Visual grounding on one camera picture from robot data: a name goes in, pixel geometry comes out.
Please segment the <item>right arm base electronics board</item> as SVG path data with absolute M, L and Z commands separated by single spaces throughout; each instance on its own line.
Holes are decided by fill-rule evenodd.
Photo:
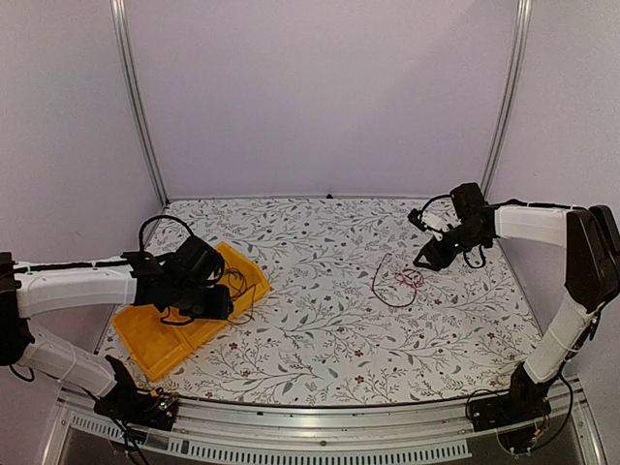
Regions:
M 565 430 L 571 419 L 575 401 L 569 390 L 568 411 L 557 429 L 547 435 L 551 422 L 550 402 L 544 397 L 525 406 L 517 406 L 510 396 L 489 389 L 475 390 L 466 400 L 465 417 L 475 432 L 494 430 L 500 448 L 517 458 L 551 445 Z

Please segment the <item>left arm base electronics board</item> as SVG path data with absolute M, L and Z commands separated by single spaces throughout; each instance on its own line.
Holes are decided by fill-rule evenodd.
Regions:
M 145 391 L 118 383 L 105 396 L 96 397 L 94 412 L 121 423 L 171 431 L 178 400 L 176 393 L 164 392 L 160 387 Z

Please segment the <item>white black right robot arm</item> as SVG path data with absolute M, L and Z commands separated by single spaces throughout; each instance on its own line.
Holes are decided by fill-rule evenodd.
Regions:
M 546 304 L 541 341 L 511 374 L 509 390 L 489 405 L 476 401 L 473 415 L 498 410 L 510 422 L 548 413 L 551 386 L 566 364 L 596 333 L 603 311 L 619 296 L 619 228 L 604 204 L 579 206 L 511 199 L 489 202 L 476 182 L 445 195 L 456 220 L 413 209 L 409 222 L 430 239 L 414 259 L 441 271 L 457 257 L 483 252 L 500 241 L 531 304 Z

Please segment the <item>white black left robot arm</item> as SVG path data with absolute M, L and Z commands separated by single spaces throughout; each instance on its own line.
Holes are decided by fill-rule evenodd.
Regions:
M 152 305 L 176 309 L 192 323 L 226 320 L 233 311 L 228 288 L 221 284 L 223 257 L 199 237 L 188 237 L 174 252 L 154 256 L 144 249 L 98 262 L 17 263 L 1 256 L 1 363 L 69 382 L 106 399 L 124 420 L 143 413 L 143 393 L 123 363 L 65 341 L 34 316 L 96 305 Z

